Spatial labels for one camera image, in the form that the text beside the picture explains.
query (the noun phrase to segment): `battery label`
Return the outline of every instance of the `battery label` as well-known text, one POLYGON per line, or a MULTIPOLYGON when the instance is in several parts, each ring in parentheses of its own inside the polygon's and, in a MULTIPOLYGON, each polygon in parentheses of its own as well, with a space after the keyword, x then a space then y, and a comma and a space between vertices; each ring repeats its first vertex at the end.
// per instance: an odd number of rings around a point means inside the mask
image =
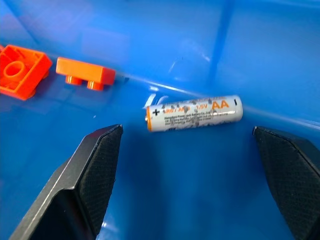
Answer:
POLYGON ((173 102, 147 108, 148 129, 152 132, 236 122, 242 115, 242 103, 236 95, 173 102))

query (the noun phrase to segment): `lego stud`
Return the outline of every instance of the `lego stud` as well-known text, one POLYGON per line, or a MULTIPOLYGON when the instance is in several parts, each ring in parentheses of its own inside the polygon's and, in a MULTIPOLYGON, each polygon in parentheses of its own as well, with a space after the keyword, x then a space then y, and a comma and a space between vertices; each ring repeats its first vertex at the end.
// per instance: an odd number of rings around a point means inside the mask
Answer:
POLYGON ((20 82, 27 73, 28 69, 22 61, 10 62, 3 70, 3 75, 14 82, 20 82))
POLYGON ((104 89, 104 85, 102 83, 97 83, 95 81, 88 81, 86 86, 88 89, 102 91, 104 89))
POLYGON ((74 76, 66 76, 65 77, 65 82, 67 84, 72 84, 72 85, 81 85, 82 84, 82 79, 74 77, 74 76))

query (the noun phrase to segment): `blue bin wall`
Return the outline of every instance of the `blue bin wall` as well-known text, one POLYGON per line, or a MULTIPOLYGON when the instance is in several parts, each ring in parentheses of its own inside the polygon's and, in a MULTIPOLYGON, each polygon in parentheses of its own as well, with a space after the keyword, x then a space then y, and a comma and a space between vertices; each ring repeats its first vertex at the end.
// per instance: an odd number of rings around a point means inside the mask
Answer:
POLYGON ((0 95, 0 238, 95 129, 121 123, 99 239, 292 240, 270 195, 255 125, 320 148, 320 3, 290 0, 0 1, 0 43, 117 70, 102 92, 55 74, 0 95), (239 123, 149 133, 147 103, 239 94, 239 123))

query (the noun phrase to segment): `orange stripe on battery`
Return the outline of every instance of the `orange stripe on battery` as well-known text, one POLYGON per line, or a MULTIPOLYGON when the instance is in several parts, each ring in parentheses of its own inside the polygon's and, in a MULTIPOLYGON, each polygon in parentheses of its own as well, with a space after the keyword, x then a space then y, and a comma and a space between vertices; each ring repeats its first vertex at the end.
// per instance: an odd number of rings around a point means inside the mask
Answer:
POLYGON ((150 118, 150 107, 146 107, 146 118, 147 118, 147 124, 148 124, 148 130, 152 132, 152 126, 151 126, 151 118, 150 118))

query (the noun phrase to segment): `blue bin floor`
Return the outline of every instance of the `blue bin floor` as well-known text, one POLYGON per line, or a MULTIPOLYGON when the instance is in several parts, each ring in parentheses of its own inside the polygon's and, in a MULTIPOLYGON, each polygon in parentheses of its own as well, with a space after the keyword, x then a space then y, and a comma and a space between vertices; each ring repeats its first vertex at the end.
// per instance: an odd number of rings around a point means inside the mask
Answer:
POLYGON ((1 95, 1 239, 83 136, 112 124, 122 124, 124 134, 97 239, 293 239, 269 192, 252 129, 298 126, 311 138, 317 130, 244 105, 238 123, 148 132, 146 104, 198 97, 121 75, 114 86, 92 91, 65 84, 55 66, 28 101, 1 95))

